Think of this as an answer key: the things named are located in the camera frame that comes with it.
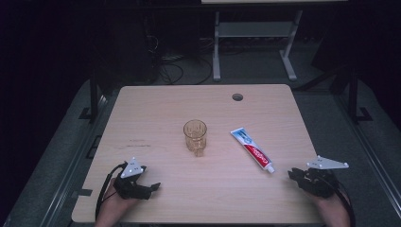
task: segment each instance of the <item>wooden table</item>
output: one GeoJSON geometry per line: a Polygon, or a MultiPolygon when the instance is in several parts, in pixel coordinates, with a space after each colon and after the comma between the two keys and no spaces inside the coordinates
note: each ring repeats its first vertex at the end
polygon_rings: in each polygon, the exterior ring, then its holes
{"type": "Polygon", "coordinates": [[[94,222],[106,175],[135,157],[147,166],[141,185],[161,182],[122,221],[136,223],[320,223],[317,210],[295,182],[292,167],[316,157],[292,92],[286,85],[124,87],[72,219],[94,222]],[[233,100],[242,94],[243,100],[233,100]],[[207,125],[207,147],[195,157],[183,125],[207,125]],[[270,156],[276,171],[263,171],[230,134],[244,127],[270,156]]]}

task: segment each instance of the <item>empty glass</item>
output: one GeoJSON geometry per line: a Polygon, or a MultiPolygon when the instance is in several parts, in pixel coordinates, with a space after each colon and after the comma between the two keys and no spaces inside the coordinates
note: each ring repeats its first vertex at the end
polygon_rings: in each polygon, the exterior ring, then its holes
{"type": "Polygon", "coordinates": [[[190,120],[183,126],[186,146],[195,156],[203,156],[206,147],[206,125],[200,120],[190,120]]]}

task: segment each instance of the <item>human hand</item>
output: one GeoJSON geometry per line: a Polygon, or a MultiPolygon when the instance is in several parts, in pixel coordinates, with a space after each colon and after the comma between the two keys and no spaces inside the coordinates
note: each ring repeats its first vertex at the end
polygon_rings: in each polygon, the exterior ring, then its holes
{"type": "MultiPolygon", "coordinates": [[[[305,193],[318,208],[319,213],[327,227],[351,226],[348,212],[342,205],[342,202],[337,194],[333,194],[331,197],[325,199],[314,196],[308,192],[305,193]]],[[[344,194],[342,195],[349,203],[349,199],[344,194]]]]}
{"type": "Polygon", "coordinates": [[[111,227],[115,225],[139,201],[138,199],[122,199],[113,186],[114,181],[115,178],[110,180],[109,188],[100,206],[95,227],[111,227]]]}

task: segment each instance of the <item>white stand leg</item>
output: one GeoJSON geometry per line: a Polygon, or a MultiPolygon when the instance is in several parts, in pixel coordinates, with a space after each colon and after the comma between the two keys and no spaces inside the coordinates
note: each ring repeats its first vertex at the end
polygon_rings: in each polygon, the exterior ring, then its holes
{"type": "Polygon", "coordinates": [[[288,55],[291,50],[292,44],[294,42],[295,35],[297,34],[298,25],[300,23],[302,16],[302,11],[299,10],[297,15],[295,16],[294,23],[292,24],[291,31],[288,36],[288,44],[286,49],[280,50],[281,60],[283,61],[284,67],[286,68],[288,78],[291,81],[297,80],[297,76],[295,75],[294,69],[292,68],[291,62],[289,61],[288,55]]]}
{"type": "Polygon", "coordinates": [[[213,80],[221,81],[220,76],[220,60],[218,58],[218,17],[219,12],[216,12],[216,21],[215,21],[215,49],[213,52],[213,80]]]}

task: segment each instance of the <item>metal stand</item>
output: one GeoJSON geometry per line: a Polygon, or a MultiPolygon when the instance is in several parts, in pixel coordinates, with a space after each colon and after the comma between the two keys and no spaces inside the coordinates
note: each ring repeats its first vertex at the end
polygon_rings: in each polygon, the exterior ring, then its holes
{"type": "Polygon", "coordinates": [[[350,118],[353,120],[355,124],[358,124],[359,121],[372,121],[372,117],[369,115],[369,112],[364,107],[360,107],[360,111],[362,112],[361,116],[357,115],[357,73],[355,69],[350,73],[349,69],[347,70],[347,65],[341,65],[329,72],[326,72],[317,78],[311,80],[310,82],[296,88],[292,88],[292,91],[307,91],[313,86],[319,84],[325,79],[329,79],[335,76],[333,83],[330,86],[330,92],[333,95],[340,95],[345,87],[349,85],[348,91],[348,114],[350,118]]]}
{"type": "Polygon", "coordinates": [[[215,21],[215,49],[213,52],[213,79],[221,80],[220,64],[218,58],[218,38],[220,37],[288,37],[288,43],[284,50],[280,50],[280,56],[286,68],[288,78],[291,81],[297,79],[288,55],[297,33],[302,11],[298,10],[292,22],[234,22],[221,23],[219,12],[216,12],[215,21]]]}
{"type": "Polygon", "coordinates": [[[95,72],[89,79],[89,86],[91,89],[91,108],[84,108],[80,113],[79,119],[90,119],[89,123],[92,124],[97,117],[97,85],[95,72]]]}

